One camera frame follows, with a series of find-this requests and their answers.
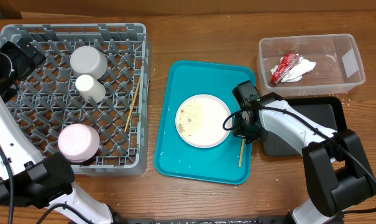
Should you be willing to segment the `wooden chopstick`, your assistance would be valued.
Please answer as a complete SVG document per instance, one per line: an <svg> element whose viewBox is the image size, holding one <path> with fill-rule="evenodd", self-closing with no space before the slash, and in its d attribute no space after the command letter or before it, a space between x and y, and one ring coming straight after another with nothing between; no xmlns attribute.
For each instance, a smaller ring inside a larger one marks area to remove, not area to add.
<svg viewBox="0 0 376 224"><path fill-rule="evenodd" d="M140 78L138 79L137 86L136 86L136 89L135 89L135 92L134 92L132 104L131 104L131 107L130 107L130 110L129 110L126 125L124 127L124 132L127 132L127 130L129 129L129 124L130 124L130 120L131 120L131 117L132 117L132 112L134 110L134 105L135 105L135 102L136 102L136 99L137 99L137 95L139 93L139 88L140 88Z"/></svg>
<svg viewBox="0 0 376 224"><path fill-rule="evenodd" d="M241 150L240 150L240 154L239 154L239 165L238 165L239 167L242 167L244 148L245 148L245 139L242 139Z"/></svg>

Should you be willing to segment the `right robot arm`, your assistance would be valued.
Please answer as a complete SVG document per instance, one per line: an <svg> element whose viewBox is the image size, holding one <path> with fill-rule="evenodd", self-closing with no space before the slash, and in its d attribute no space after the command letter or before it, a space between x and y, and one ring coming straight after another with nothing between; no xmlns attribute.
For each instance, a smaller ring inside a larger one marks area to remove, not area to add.
<svg viewBox="0 0 376 224"><path fill-rule="evenodd" d="M343 223L345 215L376 212L376 178L354 131L315 123L280 95L261 95L250 81L232 94L240 107L229 115L234 136L250 144L271 132L303 158L308 200L285 217L258 217L258 223Z"/></svg>

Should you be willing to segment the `white plastic cup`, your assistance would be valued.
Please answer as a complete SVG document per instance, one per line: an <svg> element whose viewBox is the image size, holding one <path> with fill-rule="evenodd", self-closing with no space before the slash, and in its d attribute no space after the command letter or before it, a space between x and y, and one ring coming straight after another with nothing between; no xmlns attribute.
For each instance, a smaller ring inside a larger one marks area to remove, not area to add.
<svg viewBox="0 0 376 224"><path fill-rule="evenodd" d="M99 103L106 96L105 87L87 74L80 75L76 79L75 86L86 101L91 96L95 102Z"/></svg>

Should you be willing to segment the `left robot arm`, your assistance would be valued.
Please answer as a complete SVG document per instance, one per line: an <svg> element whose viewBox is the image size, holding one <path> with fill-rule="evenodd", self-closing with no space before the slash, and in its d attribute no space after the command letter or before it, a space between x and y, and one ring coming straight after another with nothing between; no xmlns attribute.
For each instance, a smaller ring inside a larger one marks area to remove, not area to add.
<svg viewBox="0 0 376 224"><path fill-rule="evenodd" d="M73 223L123 223L109 205L87 194L75 181L67 159L59 152L50 157L26 138L11 116L6 103L19 91L24 80L45 60L24 39L0 47L0 205L7 206L8 223L15 207L46 208L42 223L51 211Z"/></svg>

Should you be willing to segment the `red sauce packet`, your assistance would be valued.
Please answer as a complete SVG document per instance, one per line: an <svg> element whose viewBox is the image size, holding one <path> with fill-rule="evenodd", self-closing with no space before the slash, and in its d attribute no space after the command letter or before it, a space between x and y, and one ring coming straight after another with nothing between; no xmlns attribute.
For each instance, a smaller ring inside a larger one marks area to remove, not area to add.
<svg viewBox="0 0 376 224"><path fill-rule="evenodd" d="M294 52L289 52L283 56L277 69L272 73L272 81L274 84L278 85L299 59L300 55Z"/></svg>

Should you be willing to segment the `large white plate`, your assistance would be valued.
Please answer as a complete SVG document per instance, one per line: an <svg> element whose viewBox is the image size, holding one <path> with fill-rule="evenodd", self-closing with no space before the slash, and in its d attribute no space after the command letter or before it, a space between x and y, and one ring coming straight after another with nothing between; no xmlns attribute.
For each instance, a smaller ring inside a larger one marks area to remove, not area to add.
<svg viewBox="0 0 376 224"><path fill-rule="evenodd" d="M231 111L223 100L207 94L191 96L178 108L175 126L186 143L197 148L211 148L224 142L232 126L226 118Z"/></svg>

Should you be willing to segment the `white napkin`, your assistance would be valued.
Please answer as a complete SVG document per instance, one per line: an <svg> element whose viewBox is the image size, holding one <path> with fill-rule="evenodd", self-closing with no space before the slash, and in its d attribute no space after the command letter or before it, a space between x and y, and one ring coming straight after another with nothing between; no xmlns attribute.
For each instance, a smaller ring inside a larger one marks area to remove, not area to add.
<svg viewBox="0 0 376 224"><path fill-rule="evenodd" d="M300 56L299 61L291 68L285 77L281 80L284 82L297 82L300 81L304 74L312 71L316 66L316 62L309 61ZM277 69L278 65L271 69L271 74Z"/></svg>

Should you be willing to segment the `grey bowl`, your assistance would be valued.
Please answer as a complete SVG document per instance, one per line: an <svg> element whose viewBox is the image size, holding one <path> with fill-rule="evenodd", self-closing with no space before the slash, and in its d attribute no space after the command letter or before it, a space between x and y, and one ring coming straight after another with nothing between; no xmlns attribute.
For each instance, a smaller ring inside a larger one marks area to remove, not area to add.
<svg viewBox="0 0 376 224"><path fill-rule="evenodd" d="M70 65L75 77L90 75L99 80L105 74L108 62L106 56L96 48L82 46L71 54Z"/></svg>

